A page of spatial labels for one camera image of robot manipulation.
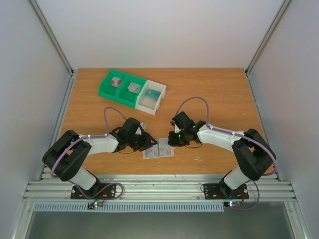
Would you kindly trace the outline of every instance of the wooden table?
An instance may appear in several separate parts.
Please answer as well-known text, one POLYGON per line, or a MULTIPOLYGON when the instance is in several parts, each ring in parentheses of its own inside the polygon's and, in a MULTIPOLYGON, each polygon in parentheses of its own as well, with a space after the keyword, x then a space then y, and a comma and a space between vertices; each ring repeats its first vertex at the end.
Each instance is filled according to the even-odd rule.
MULTIPOLYGON (((210 123, 231 130, 254 128, 260 133, 255 104, 244 70, 241 68, 134 68, 121 71, 167 85, 166 96, 155 116, 98 96, 98 86, 109 69, 79 69, 62 132, 73 129, 79 134, 104 134, 103 109, 114 106, 127 118, 147 124, 154 138, 168 137, 170 125, 179 105, 192 96, 204 97, 210 106, 210 123)), ((205 120, 204 102, 191 100, 182 108, 195 122, 205 120)), ((110 128, 122 126, 123 118, 107 111, 110 128)), ((201 148, 176 148, 174 157, 143 159, 132 154, 102 153, 90 155, 83 166, 94 174, 212 174, 227 173, 237 166, 232 152, 214 145, 201 148)))

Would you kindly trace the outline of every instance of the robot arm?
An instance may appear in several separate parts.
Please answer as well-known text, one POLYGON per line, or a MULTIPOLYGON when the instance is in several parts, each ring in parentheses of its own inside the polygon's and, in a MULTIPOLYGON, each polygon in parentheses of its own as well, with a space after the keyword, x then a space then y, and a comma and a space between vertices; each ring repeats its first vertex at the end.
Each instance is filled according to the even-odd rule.
POLYGON ((61 181, 70 181, 93 197, 102 187, 101 182, 82 167, 88 155, 95 153, 120 152, 127 146, 133 151, 143 151, 157 144, 145 130, 145 124, 134 118, 128 118, 122 127, 109 134, 86 136, 73 130, 67 131, 43 156, 43 163, 49 167, 61 181))
POLYGON ((219 182, 219 189, 225 198, 229 198, 242 184, 258 180, 273 164, 273 160, 265 150, 276 158, 269 145, 254 129, 233 132, 213 126, 208 127, 203 121, 194 123, 185 112, 177 114, 171 124, 175 127, 175 131, 169 132, 170 146, 185 146, 189 145, 190 141, 195 141, 198 144, 214 144, 235 154, 239 166, 219 182))

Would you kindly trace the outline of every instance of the white wall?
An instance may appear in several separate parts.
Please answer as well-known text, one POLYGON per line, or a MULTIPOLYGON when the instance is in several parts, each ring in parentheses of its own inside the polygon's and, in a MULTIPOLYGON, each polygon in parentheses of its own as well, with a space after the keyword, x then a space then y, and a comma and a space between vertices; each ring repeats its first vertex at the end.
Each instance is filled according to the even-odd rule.
POLYGON ((245 68, 282 0, 38 2, 73 68, 245 68))
POLYGON ((318 23, 318 0, 294 0, 251 74, 270 145, 314 239, 319 235, 318 23))
POLYGON ((0 7, 0 238, 7 239, 42 155, 68 73, 28 1, 0 7))

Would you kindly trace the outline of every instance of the mounting plate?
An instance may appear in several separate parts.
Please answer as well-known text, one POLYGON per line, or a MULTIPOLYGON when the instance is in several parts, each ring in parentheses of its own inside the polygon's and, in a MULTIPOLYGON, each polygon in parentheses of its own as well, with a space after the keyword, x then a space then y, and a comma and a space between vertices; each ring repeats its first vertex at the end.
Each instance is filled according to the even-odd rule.
MULTIPOLYGON (((214 200, 214 199, 242 199, 242 196, 238 194, 237 192, 234 192, 234 194, 226 198, 223 196, 222 192, 219 190, 219 184, 218 183, 205 183, 201 186, 201 190, 204 192, 205 199, 207 200, 214 200)), ((247 190, 247 185, 243 184, 240 185, 240 187, 236 191, 240 191, 243 193, 245 199, 249 199, 248 191, 245 193, 245 190, 247 190)))
MULTIPOLYGON (((109 183, 101 183, 98 191, 100 191, 102 188, 104 188, 107 185, 109 185, 109 183)), ((84 189, 82 190, 86 195, 90 194, 87 190, 84 190, 84 189)), ((104 189, 104 191, 107 193, 107 197, 106 197, 107 199, 115 198, 116 185, 109 186, 106 189, 104 189)), ((83 197, 82 193, 79 191, 79 189, 76 186, 72 187, 72 192, 71 192, 71 199, 88 200, 87 198, 83 197)), ((97 195, 96 197, 92 199, 104 199, 104 198, 105 198, 105 193, 101 192, 99 195, 97 195)))

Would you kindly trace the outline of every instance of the green bin compartment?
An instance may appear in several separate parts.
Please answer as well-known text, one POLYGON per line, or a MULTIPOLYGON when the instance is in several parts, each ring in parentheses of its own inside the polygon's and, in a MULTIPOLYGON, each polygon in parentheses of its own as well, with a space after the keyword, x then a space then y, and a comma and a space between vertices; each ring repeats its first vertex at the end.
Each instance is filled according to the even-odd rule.
POLYGON ((141 92, 146 81, 146 79, 111 69, 99 86, 99 96, 135 108, 138 94, 141 92), (110 83, 113 77, 123 79, 118 88, 112 86, 110 83), (141 85, 137 94, 128 90, 131 82, 141 85))
POLYGON ((118 77, 123 79, 123 81, 128 78, 128 75, 124 72, 111 69, 103 81, 100 83, 99 86, 99 96, 103 98, 107 98, 113 101, 118 101, 117 99, 117 92, 120 90, 119 88, 123 84, 123 82, 119 85, 119 87, 115 87, 111 85, 111 80, 113 77, 118 77))
POLYGON ((129 77, 126 78, 122 82, 122 84, 120 85, 118 102, 122 103, 126 106, 130 106, 130 107, 135 108, 137 97, 138 97, 139 93, 141 92, 141 89, 143 88, 145 83, 146 83, 145 79, 137 77, 137 76, 129 75, 129 77), (128 86, 132 82, 141 86, 141 88, 137 94, 130 92, 128 89, 128 86))

